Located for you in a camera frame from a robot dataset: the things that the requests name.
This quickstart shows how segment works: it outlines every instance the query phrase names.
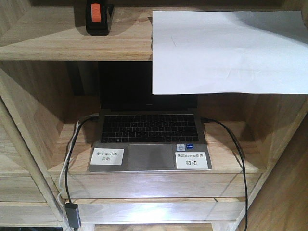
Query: laptop keyboard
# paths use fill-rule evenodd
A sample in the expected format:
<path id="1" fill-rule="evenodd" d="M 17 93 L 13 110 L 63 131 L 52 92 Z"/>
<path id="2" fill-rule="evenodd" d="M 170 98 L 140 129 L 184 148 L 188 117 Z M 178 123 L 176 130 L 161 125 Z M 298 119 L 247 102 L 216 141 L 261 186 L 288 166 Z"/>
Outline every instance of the laptop keyboard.
<path id="1" fill-rule="evenodd" d="M 102 143 L 199 141 L 192 114 L 106 115 Z"/>

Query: white label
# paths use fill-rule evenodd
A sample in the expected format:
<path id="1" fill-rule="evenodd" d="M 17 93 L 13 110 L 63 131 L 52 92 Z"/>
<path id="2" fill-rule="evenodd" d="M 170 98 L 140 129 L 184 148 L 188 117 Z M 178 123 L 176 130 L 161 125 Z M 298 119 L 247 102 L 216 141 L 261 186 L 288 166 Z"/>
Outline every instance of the white label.
<path id="1" fill-rule="evenodd" d="M 184 144 L 177 144 L 177 151 L 178 152 L 184 152 L 186 151 Z"/>
<path id="2" fill-rule="evenodd" d="M 91 165 L 122 165 L 124 149 L 94 148 Z"/>
<path id="3" fill-rule="evenodd" d="M 205 153 L 175 153 L 177 169 L 208 169 Z"/>

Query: wooden drawer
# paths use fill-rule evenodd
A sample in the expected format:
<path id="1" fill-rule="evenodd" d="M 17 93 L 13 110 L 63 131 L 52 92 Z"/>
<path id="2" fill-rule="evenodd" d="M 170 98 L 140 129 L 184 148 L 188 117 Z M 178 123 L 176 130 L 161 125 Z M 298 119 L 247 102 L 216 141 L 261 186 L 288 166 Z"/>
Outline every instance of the wooden drawer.
<path id="1" fill-rule="evenodd" d="M 60 227 L 47 203 L 0 202 L 0 226 Z"/>
<path id="2" fill-rule="evenodd" d="M 177 223 L 236 220 L 244 198 L 75 200 L 83 223 Z"/>
<path id="3" fill-rule="evenodd" d="M 31 177 L 0 177 L 0 202 L 45 202 Z"/>
<path id="4" fill-rule="evenodd" d="M 260 174 L 247 174 L 249 192 Z M 58 182 L 58 176 L 52 176 Z M 71 198 L 242 197 L 242 174 L 108 173 L 72 175 Z"/>

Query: wooden shelving unit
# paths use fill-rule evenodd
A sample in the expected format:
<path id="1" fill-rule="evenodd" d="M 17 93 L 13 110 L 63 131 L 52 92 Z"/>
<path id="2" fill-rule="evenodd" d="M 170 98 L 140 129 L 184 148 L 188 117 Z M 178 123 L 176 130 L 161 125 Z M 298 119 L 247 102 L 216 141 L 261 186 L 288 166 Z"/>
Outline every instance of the wooden shelving unit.
<path id="1" fill-rule="evenodd" d="M 99 111 L 97 98 L 74 96 L 66 61 L 151 60 L 152 10 L 300 9 L 289 1 L 227 2 L 113 1 L 112 31 L 96 37 L 86 34 L 84 1 L 2 1 L 0 210 L 9 213 L 0 217 L 0 224 L 66 227 L 56 201 L 66 145 L 76 120 Z M 200 114 L 228 125 L 241 143 L 251 204 L 307 114 L 308 97 L 209 94 L 199 98 Z M 244 215 L 242 169 L 223 128 L 205 124 L 212 170 L 98 174 L 88 172 L 95 126 L 91 122 L 82 129 L 69 169 L 71 196 L 80 204 L 87 228 L 236 229 Z M 23 213 L 29 210 L 26 219 Z M 17 214 L 18 221 L 11 214 Z"/>

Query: paper sheet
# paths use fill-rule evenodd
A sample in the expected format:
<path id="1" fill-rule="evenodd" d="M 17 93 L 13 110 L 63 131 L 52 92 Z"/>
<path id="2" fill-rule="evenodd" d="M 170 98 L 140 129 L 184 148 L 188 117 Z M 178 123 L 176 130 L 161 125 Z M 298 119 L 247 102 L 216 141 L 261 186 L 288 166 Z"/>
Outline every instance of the paper sheet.
<path id="1" fill-rule="evenodd" d="M 301 12 L 153 11 L 153 94 L 308 94 Z"/>

